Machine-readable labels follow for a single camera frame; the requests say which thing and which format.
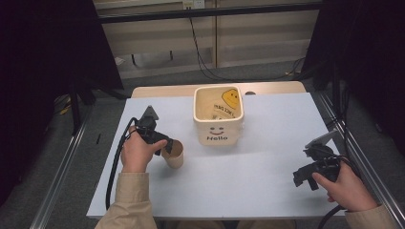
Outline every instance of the smiley face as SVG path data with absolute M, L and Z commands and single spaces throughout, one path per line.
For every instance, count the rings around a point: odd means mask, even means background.
M 239 105 L 238 91 L 236 91 L 235 89 L 231 89 L 227 92 L 224 92 L 223 100 L 229 107 L 231 107 L 232 109 L 236 109 Z
M 209 133 L 212 135 L 222 135 L 224 133 L 224 127 L 220 127 L 218 130 L 215 130 L 215 127 L 211 127 L 209 130 Z

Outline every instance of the yellow smiley face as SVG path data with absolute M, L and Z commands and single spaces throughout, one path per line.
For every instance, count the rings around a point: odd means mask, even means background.
M 239 105 L 238 91 L 236 91 L 235 89 L 231 89 L 227 92 L 224 92 L 223 100 L 229 107 L 231 107 L 232 109 L 236 109 Z

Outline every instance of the cup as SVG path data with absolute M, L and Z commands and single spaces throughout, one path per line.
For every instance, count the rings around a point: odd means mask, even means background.
M 163 148 L 161 149 L 161 156 L 163 156 L 164 160 L 166 160 L 167 165 L 172 168 L 172 169 L 179 169 L 183 162 L 183 148 L 181 142 L 178 140 L 174 139 L 173 140 L 173 147 L 172 147 L 172 152 L 169 154 L 167 151 Z

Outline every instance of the white table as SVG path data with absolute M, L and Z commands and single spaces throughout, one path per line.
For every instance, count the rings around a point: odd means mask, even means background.
M 293 172 L 313 162 L 303 152 L 305 145 L 328 132 L 310 94 L 245 95 L 242 137 L 235 146 L 226 147 L 198 142 L 192 96 L 144 97 L 128 99 L 125 105 L 89 218 L 105 214 L 105 192 L 118 139 L 130 118 L 141 117 L 148 105 L 160 117 L 156 130 L 184 146 L 180 169 L 170 169 L 160 156 L 148 166 L 157 219 L 321 217 L 335 206 L 327 202 L 322 187 L 311 191 L 305 182 L 297 188 L 292 180 Z M 333 142 L 329 146 L 337 153 Z

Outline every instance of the black cable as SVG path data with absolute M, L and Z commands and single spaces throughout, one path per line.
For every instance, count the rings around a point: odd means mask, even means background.
M 105 208 L 107 210 L 110 208 L 111 190 L 113 189 L 113 183 L 114 183 L 114 179 L 116 177 L 119 156 L 121 155 L 122 146 L 123 146 L 125 140 L 127 140 L 128 137 L 131 135 L 131 134 L 127 135 L 126 133 L 128 132 L 133 121 L 136 121 L 136 119 L 134 117 L 132 117 L 131 120 L 128 122 L 128 124 L 125 128 L 125 131 L 122 134 L 121 139 L 119 140 L 116 154 L 114 156 L 113 167 L 111 168 L 110 178 L 108 179 L 107 192 L 105 194 Z
M 327 223 L 327 221 L 337 212 L 339 212 L 340 210 L 345 210 L 344 207 L 337 205 L 336 207 L 334 207 L 332 210 L 330 210 L 323 218 L 322 220 L 319 222 L 318 224 L 318 229 L 322 229 L 325 226 L 325 223 Z
M 202 58 L 202 56 L 201 56 L 201 54 L 200 54 L 199 45 L 198 45 L 198 42 L 197 42 L 197 36 L 196 36 L 195 30 L 194 30 L 193 20 L 192 20 L 191 17 L 189 18 L 189 20 L 190 20 L 190 24 L 191 24 L 191 30 L 192 30 L 192 33 L 193 33 L 194 45 L 196 46 L 196 50 L 197 50 L 197 60 L 198 60 L 198 62 L 199 62 L 200 71 L 202 72 L 202 74 L 203 74 L 206 78 L 211 79 L 211 80 L 226 80 L 226 81 L 231 81 L 231 82 L 234 82 L 234 83 L 241 83 L 242 81 L 247 81 L 247 80 L 249 80 L 249 81 L 263 81 L 263 80 L 266 80 L 265 78 L 248 78 L 248 79 L 242 79 L 242 80 L 235 80 L 235 79 L 225 78 L 225 77 L 219 76 L 219 75 L 217 75 L 217 74 L 214 74 L 210 69 L 208 69 L 208 68 L 206 67 L 205 63 L 203 62 L 203 58 Z M 300 65 L 300 63 L 301 63 L 301 61 L 302 61 L 303 59 L 305 59 L 305 57 L 302 57 L 302 58 L 299 58 L 299 59 L 295 60 L 294 63 L 293 63 L 293 65 L 292 65 L 292 70 L 291 70 L 289 73 L 283 74 L 283 75 L 278 76 L 278 77 L 269 78 L 268 80 L 276 80 L 276 79 L 279 79 L 279 78 L 283 78 L 283 77 L 289 76 L 291 73 L 295 73 L 295 72 L 296 72 L 296 69 L 298 68 L 298 66 Z M 202 65 L 204 66 L 204 68 L 205 68 L 212 76 L 209 76 L 209 75 L 207 75 L 207 74 L 204 72 L 204 70 L 203 70 L 203 68 L 202 68 Z
M 203 74 L 205 77 L 207 77 L 207 78 L 209 78 L 209 79 L 212 79 L 212 80 L 228 80 L 228 81 L 231 81 L 231 82 L 234 82 L 234 83 L 239 83 L 239 81 L 237 81 L 237 80 L 229 79 L 229 78 L 224 78 L 224 77 L 218 76 L 218 75 L 214 74 L 213 72 L 211 72 L 211 71 L 206 67 L 205 63 L 203 62 L 203 58 L 202 58 L 202 56 L 200 55 L 199 45 L 198 45 L 198 42 L 197 42 L 197 36 L 196 36 L 195 31 L 194 31 L 193 19 L 191 19 L 191 17 L 190 17 L 189 20 L 190 20 L 190 24 L 191 24 L 191 30 L 192 30 L 192 32 L 193 32 L 194 45 L 196 46 L 196 50 L 197 50 L 197 60 L 199 61 L 199 67 L 200 67 L 200 70 L 202 71 L 202 74 Z M 217 78 L 213 78 L 213 77 L 211 77 L 211 76 L 206 75 L 205 72 L 203 71 L 203 68 L 202 68 L 202 65 L 201 65 L 201 64 L 203 64 L 203 66 L 205 67 L 205 69 L 206 69 L 209 73 L 211 73 L 212 76 L 217 77 Z

